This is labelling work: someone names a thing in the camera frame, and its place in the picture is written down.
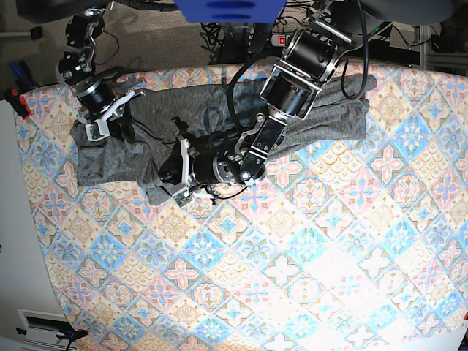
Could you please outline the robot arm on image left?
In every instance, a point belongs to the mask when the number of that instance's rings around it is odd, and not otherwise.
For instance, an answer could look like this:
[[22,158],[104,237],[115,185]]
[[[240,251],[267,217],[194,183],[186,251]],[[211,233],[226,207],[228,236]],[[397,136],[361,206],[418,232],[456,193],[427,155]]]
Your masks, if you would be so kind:
[[117,94],[111,83],[124,73],[116,66],[97,73],[97,38],[104,32],[104,9],[95,7],[74,15],[66,27],[67,46],[56,65],[58,81],[70,89],[82,105],[78,120],[90,142],[108,137],[135,141],[129,102],[141,95],[133,88]]

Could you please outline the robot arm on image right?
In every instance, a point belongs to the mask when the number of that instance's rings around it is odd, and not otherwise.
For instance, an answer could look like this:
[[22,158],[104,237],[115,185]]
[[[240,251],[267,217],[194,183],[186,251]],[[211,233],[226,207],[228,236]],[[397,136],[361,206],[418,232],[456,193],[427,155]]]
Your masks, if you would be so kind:
[[236,133],[215,131],[208,137],[183,133],[159,173],[162,189],[179,205],[203,188],[209,198],[218,184],[254,186],[265,174],[265,163],[284,139],[291,118],[304,120],[317,95],[331,79],[345,53],[363,48],[369,57],[369,24],[361,1],[340,4],[320,1],[308,28],[298,29],[274,64],[260,91],[268,106],[252,127],[236,121]]

